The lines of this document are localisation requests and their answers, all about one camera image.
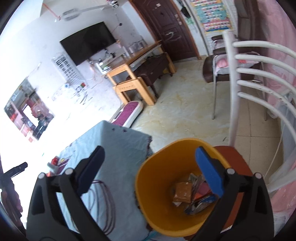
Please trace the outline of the wall mirror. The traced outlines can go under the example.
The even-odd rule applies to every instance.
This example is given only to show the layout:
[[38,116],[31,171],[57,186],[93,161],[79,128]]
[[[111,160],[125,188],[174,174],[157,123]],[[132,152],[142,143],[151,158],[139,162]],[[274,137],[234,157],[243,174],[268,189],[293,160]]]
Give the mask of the wall mirror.
[[27,78],[14,91],[4,112],[29,142],[38,141],[54,118]]

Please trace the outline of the light blue patterned tablecloth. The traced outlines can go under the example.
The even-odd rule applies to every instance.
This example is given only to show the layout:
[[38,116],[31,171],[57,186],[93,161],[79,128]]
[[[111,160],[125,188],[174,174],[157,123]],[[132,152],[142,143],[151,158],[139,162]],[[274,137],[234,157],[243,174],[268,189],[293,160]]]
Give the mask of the light blue patterned tablecloth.
[[110,240],[144,240],[149,231],[137,206],[135,177],[152,154],[151,136],[101,121],[59,154],[60,172],[75,168],[97,146],[105,159],[93,184],[81,199]]

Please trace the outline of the grey plastic pipe fitting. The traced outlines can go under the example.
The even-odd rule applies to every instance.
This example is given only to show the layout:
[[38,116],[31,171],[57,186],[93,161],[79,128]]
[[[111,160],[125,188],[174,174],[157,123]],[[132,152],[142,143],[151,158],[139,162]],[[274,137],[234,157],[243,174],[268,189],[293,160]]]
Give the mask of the grey plastic pipe fitting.
[[47,166],[50,168],[50,172],[56,175],[58,173],[59,167],[52,163],[47,163]]

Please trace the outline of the black wall television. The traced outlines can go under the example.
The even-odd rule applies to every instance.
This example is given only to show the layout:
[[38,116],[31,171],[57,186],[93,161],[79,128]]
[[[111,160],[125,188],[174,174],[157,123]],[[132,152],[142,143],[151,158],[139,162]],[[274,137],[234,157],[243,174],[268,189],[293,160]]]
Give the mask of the black wall television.
[[116,40],[106,24],[100,22],[73,33],[61,40],[60,44],[78,66],[115,42]]

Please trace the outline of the white slatted chair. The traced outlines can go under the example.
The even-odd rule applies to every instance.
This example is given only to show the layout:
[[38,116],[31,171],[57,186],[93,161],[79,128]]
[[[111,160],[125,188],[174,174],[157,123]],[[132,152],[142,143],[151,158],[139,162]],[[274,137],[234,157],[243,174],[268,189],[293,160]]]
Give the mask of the white slatted chair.
[[236,40],[234,33],[231,30],[225,30],[222,35],[226,47],[226,57],[228,61],[230,79],[229,145],[235,145],[239,123],[240,102],[242,99],[258,104],[274,116],[278,117],[284,124],[285,129],[290,132],[290,136],[295,138],[295,127],[291,121],[276,106],[268,103],[268,101],[265,100],[265,97],[272,96],[278,101],[278,103],[284,105],[292,115],[295,115],[295,106],[292,102],[285,97],[285,94],[279,93],[270,87],[267,87],[263,83],[256,83],[254,80],[243,80],[242,75],[252,75],[254,77],[260,77],[261,79],[273,80],[282,85],[292,96],[295,96],[295,87],[290,82],[284,80],[276,74],[267,70],[241,67],[239,62],[241,60],[249,60],[259,63],[267,63],[285,70],[292,75],[295,75],[295,68],[275,58],[255,54],[242,54],[239,50],[241,48],[251,47],[257,49],[276,50],[292,58],[295,58],[295,51],[286,46],[268,41],[239,41]]

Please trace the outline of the red thread spool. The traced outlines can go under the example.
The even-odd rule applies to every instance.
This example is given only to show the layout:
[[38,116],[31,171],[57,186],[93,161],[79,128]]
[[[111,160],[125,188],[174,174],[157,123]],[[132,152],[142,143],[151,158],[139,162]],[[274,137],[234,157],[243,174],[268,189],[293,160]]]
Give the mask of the red thread spool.
[[51,164],[55,165],[55,166],[58,166],[58,162],[59,162],[59,157],[58,156],[55,156],[52,161],[51,161]]

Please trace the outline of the yellow trash bin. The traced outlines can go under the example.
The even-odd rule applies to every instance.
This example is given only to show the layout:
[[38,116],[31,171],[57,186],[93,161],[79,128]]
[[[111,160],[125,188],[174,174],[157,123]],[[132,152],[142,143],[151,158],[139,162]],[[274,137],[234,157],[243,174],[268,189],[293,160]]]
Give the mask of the yellow trash bin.
[[213,146],[197,138],[175,141],[150,156],[141,165],[135,179],[135,192],[145,220],[149,226],[169,237],[187,237],[203,225],[215,204],[198,214],[185,214],[185,205],[173,204],[175,184],[185,182],[189,175],[200,175],[195,160],[196,149],[202,146],[224,168],[230,165]]

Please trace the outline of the dark brown door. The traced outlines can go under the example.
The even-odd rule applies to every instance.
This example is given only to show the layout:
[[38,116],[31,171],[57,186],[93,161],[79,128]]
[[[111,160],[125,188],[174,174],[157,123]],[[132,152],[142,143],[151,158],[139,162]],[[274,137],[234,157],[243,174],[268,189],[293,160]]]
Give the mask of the dark brown door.
[[190,30],[173,1],[131,1],[147,28],[172,61],[190,58],[200,59],[200,55]]

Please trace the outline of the eye chart poster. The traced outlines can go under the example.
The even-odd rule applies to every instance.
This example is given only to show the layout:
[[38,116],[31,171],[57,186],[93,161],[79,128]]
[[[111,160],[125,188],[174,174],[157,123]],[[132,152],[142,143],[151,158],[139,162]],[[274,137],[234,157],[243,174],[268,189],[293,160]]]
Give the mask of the eye chart poster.
[[55,56],[52,62],[64,77],[67,87],[72,87],[76,92],[80,92],[86,88],[85,78],[66,53],[62,52],[58,56]]

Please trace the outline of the dark piano bench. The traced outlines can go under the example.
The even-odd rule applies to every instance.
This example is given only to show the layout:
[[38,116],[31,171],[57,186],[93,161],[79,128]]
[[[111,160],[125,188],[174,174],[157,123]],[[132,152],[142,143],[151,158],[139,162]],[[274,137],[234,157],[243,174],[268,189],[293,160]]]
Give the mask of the dark piano bench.
[[157,79],[160,79],[163,76],[163,71],[165,69],[168,69],[170,76],[173,76],[173,73],[169,68],[167,55],[166,53],[162,53],[160,55],[148,57],[144,63],[133,70],[133,73],[136,77],[141,77],[146,86],[152,89],[155,97],[159,98],[154,83]]

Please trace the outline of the black metal chair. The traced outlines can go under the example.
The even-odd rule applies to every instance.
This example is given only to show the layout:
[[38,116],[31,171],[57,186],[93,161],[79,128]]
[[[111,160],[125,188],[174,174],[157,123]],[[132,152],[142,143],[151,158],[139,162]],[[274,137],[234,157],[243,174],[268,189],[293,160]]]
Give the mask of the black metal chair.
[[[238,14],[238,36],[235,40],[251,41],[263,40],[261,34],[260,14],[257,1],[234,1]],[[214,47],[213,55],[208,56],[203,64],[203,77],[207,83],[213,82],[213,110],[212,119],[215,118],[217,82],[229,81],[229,64],[224,47],[223,36],[212,37],[213,45],[222,44],[222,47]],[[260,51],[255,47],[243,47],[238,49],[241,54],[259,56]],[[258,61],[239,60],[240,68],[264,70],[264,64]],[[266,77],[255,79],[254,74],[241,74],[243,80],[266,85]]]

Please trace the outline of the colourful wall poster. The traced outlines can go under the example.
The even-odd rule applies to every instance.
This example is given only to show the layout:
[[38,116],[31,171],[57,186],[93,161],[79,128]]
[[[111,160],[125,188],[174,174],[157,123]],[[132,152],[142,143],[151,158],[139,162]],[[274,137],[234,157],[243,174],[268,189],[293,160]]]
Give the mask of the colourful wall poster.
[[230,16],[223,1],[192,0],[190,4],[205,34],[232,29]]

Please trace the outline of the purple white vibration plate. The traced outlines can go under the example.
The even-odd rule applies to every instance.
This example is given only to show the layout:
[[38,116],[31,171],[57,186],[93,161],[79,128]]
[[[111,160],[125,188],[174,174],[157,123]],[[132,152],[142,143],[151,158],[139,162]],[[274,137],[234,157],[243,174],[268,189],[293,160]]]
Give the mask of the purple white vibration plate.
[[138,115],[143,110],[143,103],[141,101],[128,102],[111,121],[112,124],[130,128]]

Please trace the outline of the wooden desk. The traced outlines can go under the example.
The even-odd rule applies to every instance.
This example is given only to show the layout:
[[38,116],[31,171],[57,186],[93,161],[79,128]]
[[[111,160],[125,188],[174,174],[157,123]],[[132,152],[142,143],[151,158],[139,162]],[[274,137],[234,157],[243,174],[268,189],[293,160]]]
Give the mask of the wooden desk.
[[111,81],[113,87],[118,85],[118,83],[114,80],[114,77],[116,75],[119,75],[120,73],[127,72],[131,79],[135,79],[136,75],[133,72],[132,68],[134,68],[138,64],[141,64],[143,61],[145,61],[147,56],[149,56],[150,54],[152,54],[156,50],[158,50],[160,54],[163,54],[163,53],[166,54],[166,58],[167,58],[167,60],[169,62],[167,68],[168,68],[168,71],[169,71],[170,75],[173,76],[173,74],[175,74],[177,72],[176,69],[175,69],[175,66],[174,66],[170,56],[168,55],[168,53],[166,53],[163,50],[162,41],[158,40],[154,44],[151,44],[151,45],[149,45],[147,47],[144,47],[140,51],[132,54],[130,57],[124,58],[119,63],[115,64],[111,68],[111,70],[109,70],[106,73],[106,76]]

